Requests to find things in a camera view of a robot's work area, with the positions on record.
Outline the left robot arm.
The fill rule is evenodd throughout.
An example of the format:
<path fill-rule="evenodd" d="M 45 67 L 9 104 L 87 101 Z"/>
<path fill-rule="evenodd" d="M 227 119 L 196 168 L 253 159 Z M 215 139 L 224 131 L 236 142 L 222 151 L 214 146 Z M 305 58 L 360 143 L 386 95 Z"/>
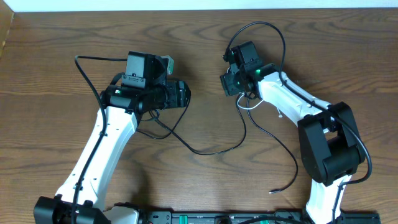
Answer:
<path fill-rule="evenodd" d="M 140 223 L 136 208 L 126 204 L 105 209 L 108 185 L 128 140 L 142 115 L 154 110 L 185 108 L 190 90 L 170 80 L 174 60 L 130 51 L 126 69 L 108 87 L 94 91 L 99 110 L 92 134 L 71 174 L 54 197 L 40 197 L 34 207 L 36 223 Z"/>

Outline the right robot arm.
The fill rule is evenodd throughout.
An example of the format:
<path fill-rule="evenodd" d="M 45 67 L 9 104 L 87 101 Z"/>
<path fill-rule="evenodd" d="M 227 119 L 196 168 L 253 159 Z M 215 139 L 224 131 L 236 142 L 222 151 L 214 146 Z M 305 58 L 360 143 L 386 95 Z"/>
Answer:
<path fill-rule="evenodd" d="M 298 128 L 302 163 L 312 178 L 305 206 L 312 223 L 332 223 L 340 215 L 343 183 L 350 181 L 366 156 L 351 108 L 320 100 L 293 83 L 280 67 L 265 64 L 253 42 L 227 48 L 229 63 L 220 77 L 226 95 L 254 94 L 274 105 Z"/>

